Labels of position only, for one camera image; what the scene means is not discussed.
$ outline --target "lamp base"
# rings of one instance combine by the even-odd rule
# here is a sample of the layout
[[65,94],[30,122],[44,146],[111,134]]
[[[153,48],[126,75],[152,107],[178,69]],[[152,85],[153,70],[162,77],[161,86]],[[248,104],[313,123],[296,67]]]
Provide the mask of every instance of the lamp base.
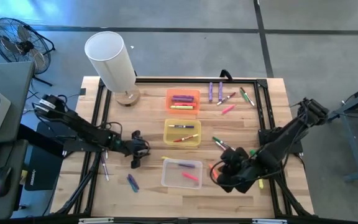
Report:
[[140,91],[134,88],[123,93],[114,93],[114,98],[121,106],[134,106],[140,98]]

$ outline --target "gray floor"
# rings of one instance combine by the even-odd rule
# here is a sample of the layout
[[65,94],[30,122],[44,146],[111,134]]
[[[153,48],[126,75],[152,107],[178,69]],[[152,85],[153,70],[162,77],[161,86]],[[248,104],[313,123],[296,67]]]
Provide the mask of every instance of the gray floor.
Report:
[[[358,1],[260,0],[266,29],[358,30]],[[90,27],[192,27],[256,29],[251,0],[0,0],[0,17],[29,24]],[[34,82],[42,93],[78,93],[82,77],[96,75],[83,47],[93,32],[41,32],[55,42],[50,68]],[[266,77],[258,34],[120,33],[137,73],[142,76],[215,77],[228,69],[235,77]],[[290,103],[304,96],[329,109],[358,90],[357,35],[268,35],[274,77],[284,78]],[[75,107],[76,97],[69,106]],[[34,128],[32,114],[22,123]],[[352,121],[358,127],[358,121]],[[339,121],[313,128],[304,138],[306,175],[317,215],[358,221],[358,181]],[[14,217],[40,215],[50,192],[24,192],[28,210]]]

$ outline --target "transparent bin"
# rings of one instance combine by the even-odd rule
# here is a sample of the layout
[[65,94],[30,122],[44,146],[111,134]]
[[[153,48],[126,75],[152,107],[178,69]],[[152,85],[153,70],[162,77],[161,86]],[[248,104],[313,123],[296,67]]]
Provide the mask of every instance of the transparent bin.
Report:
[[[170,124],[192,125],[194,128],[171,128],[169,127]],[[194,134],[198,134],[198,136],[181,142],[174,142],[174,140]],[[166,119],[163,140],[166,144],[171,146],[198,146],[201,142],[201,122],[187,119]]]
[[[183,172],[190,174],[198,180],[183,176]],[[165,159],[163,162],[161,184],[166,187],[180,187],[187,189],[200,189],[203,183],[203,163],[181,159]]]
[[[196,106],[193,107],[192,110],[178,110],[178,109],[171,109],[174,103],[181,103],[181,102],[173,102],[172,97],[174,95],[190,95],[194,96],[194,101]],[[199,90],[167,90],[167,97],[165,102],[165,107],[169,113],[176,113],[176,114],[198,114],[200,110],[200,91]]]

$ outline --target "cylindrical lamp shade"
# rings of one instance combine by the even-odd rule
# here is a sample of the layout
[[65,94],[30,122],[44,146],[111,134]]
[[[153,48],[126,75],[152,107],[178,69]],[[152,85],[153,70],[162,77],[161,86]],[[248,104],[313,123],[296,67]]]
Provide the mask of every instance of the cylindrical lamp shade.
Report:
[[135,88],[135,71],[119,34],[106,31],[93,35],[85,43],[85,54],[110,91]]

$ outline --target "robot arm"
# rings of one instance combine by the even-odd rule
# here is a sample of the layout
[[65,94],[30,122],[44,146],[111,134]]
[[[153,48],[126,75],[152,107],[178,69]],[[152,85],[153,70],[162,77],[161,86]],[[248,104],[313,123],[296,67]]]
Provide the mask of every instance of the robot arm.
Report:
[[260,147],[251,157],[241,147],[235,151],[226,149],[221,155],[224,163],[217,179],[226,192],[236,188],[246,193],[259,178],[270,177],[280,172],[280,162],[288,157],[288,150],[294,142],[306,135],[314,125],[325,123],[328,110],[315,100],[303,99],[299,103],[298,116],[283,128],[274,128],[265,136],[267,144]]
[[149,155],[149,145],[140,136],[140,131],[132,133],[132,140],[123,141],[121,134],[109,129],[101,129],[87,122],[69,109],[58,96],[44,95],[39,104],[34,104],[35,115],[51,122],[60,122],[77,133],[79,139],[87,144],[110,151],[133,155],[131,167],[140,166],[140,158]]

